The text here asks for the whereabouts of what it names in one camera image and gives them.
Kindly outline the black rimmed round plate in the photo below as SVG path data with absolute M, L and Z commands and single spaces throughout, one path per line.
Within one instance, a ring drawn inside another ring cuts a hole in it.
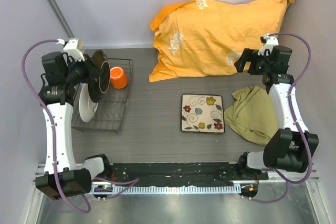
M 98 103 L 110 85 L 110 65 L 106 54 L 102 50 L 95 51 L 91 60 L 99 68 L 100 74 L 97 80 L 88 83 L 88 91 L 90 99 L 94 103 Z

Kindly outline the white round plate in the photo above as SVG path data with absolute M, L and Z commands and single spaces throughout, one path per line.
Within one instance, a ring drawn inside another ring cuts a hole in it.
M 90 122 L 98 108 L 98 104 L 94 103 L 89 95 L 88 85 L 82 84 L 79 95 L 79 115 L 83 122 Z

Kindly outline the square floral plate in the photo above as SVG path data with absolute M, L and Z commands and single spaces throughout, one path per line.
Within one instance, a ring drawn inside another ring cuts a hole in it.
M 223 98 L 214 94 L 181 96 L 181 131 L 225 133 Z

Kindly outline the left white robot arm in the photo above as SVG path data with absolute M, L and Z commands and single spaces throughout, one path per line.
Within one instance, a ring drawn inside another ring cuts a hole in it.
M 107 181 L 112 169 L 104 154 L 76 164 L 71 135 L 75 87 L 86 84 L 91 101 L 100 101 L 110 82 L 107 56 L 97 50 L 92 57 L 85 54 L 83 61 L 75 61 L 69 53 L 51 52 L 42 57 L 42 64 L 45 72 L 38 95 L 46 105 L 47 157 L 44 175 L 36 178 L 36 187 L 52 200 L 86 194 L 95 178 Z

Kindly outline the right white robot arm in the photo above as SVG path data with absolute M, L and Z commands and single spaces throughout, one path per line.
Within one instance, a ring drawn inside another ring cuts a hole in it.
M 261 75 L 267 94 L 270 96 L 277 119 L 278 130 L 262 152 L 245 152 L 245 160 L 237 166 L 242 179 L 250 179 L 256 170 L 275 168 L 287 172 L 310 173 L 312 156 L 319 144 L 318 136 L 305 126 L 296 102 L 295 79 L 287 73 L 292 50 L 274 46 L 263 53 L 244 49 L 234 64 L 242 72 L 250 62 L 248 73 Z

